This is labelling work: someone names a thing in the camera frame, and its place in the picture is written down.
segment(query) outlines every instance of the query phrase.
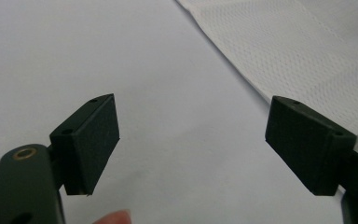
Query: white tabletop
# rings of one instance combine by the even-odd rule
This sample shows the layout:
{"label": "white tabletop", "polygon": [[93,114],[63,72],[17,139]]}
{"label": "white tabletop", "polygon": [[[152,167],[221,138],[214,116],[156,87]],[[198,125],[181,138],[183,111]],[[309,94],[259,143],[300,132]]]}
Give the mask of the white tabletop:
{"label": "white tabletop", "polygon": [[0,1],[0,158],[114,93],[121,140],[67,223],[342,223],[265,142],[269,106],[170,1]]}

